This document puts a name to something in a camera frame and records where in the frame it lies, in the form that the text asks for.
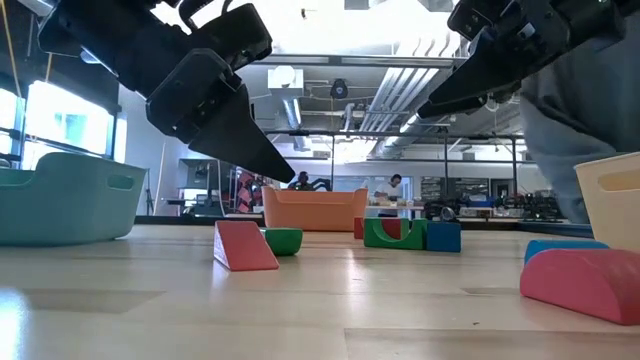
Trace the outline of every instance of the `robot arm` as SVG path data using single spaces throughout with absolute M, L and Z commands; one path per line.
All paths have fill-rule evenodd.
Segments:
M 640 0 L 460 0 L 449 27 L 471 41 L 471 57 L 437 87 L 421 118 L 471 113 L 509 100 L 520 82 L 594 39 L 594 51 L 625 36 Z
M 191 35 L 158 20 L 161 0 L 20 0 L 37 14 L 40 48 L 94 59 L 147 100 L 147 119 L 191 150 L 288 182 L 294 172 L 255 124 L 235 71 L 271 54 L 252 4 L 196 28 L 190 17 L 213 0 L 183 0 Z M 177 7 L 179 0 L 166 0 Z

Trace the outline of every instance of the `foam block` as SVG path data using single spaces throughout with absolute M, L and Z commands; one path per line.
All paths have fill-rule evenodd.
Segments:
M 620 325 L 640 325 L 640 254 L 625 250 L 543 251 L 520 276 L 522 295 Z
M 400 220 L 401 229 L 408 229 L 409 219 Z M 367 218 L 364 220 L 364 246 L 405 250 L 424 249 L 424 233 L 427 220 L 414 220 L 411 231 L 401 239 L 394 239 L 389 236 L 382 224 L 382 218 Z
M 353 218 L 353 238 L 357 240 L 364 239 L 364 219 L 361 217 Z
M 301 229 L 269 228 L 261 231 L 275 256 L 293 256 L 300 251 Z
M 402 218 L 375 218 L 380 219 L 382 222 L 382 228 L 391 236 L 391 238 L 400 240 L 404 234 L 409 232 L 409 222 L 407 219 Z M 364 219 L 356 217 L 353 219 L 353 238 L 364 239 Z
M 425 248 L 427 251 L 460 252 L 462 227 L 458 223 L 431 221 L 427 225 Z
M 527 245 L 524 263 L 528 263 L 537 253 L 550 249 L 608 249 L 609 245 L 595 240 L 531 240 Z
M 275 270 L 280 267 L 253 221 L 217 221 L 213 256 L 231 271 Z

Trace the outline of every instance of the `wooden table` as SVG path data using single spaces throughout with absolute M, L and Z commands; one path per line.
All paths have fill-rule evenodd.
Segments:
M 0 251 L 6 359 L 637 360 L 640 328 L 518 294 L 528 240 L 464 232 L 462 254 L 305 233 L 280 270 L 228 273 L 212 227 Z

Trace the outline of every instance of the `blue block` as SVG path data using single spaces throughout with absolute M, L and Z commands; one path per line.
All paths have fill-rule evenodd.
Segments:
M 460 224 L 430 221 L 427 224 L 427 251 L 460 252 L 462 249 Z
M 608 249 L 609 245 L 595 240 L 531 240 L 527 245 L 527 252 L 524 255 L 524 263 L 528 263 L 531 258 L 549 249 Z

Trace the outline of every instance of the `window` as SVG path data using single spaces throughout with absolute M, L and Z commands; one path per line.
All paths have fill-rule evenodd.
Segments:
M 16 120 L 17 99 L 17 96 L 12 92 L 0 89 L 0 128 L 13 129 Z
M 41 81 L 29 86 L 26 132 L 31 136 L 105 154 L 112 122 L 105 109 L 66 90 Z
M 423 176 L 420 178 L 420 197 L 422 200 L 434 201 L 442 198 L 444 178 Z
M 40 158 L 52 152 L 62 152 L 62 150 L 37 142 L 25 142 L 24 158 L 22 159 L 22 169 L 35 170 L 36 165 L 38 165 L 38 161 L 40 161 Z
M 113 160 L 123 163 L 127 151 L 127 120 L 118 117 L 116 123 L 116 139 L 113 152 Z
M 11 138 L 9 134 L 0 132 L 0 153 L 9 154 L 11 152 Z

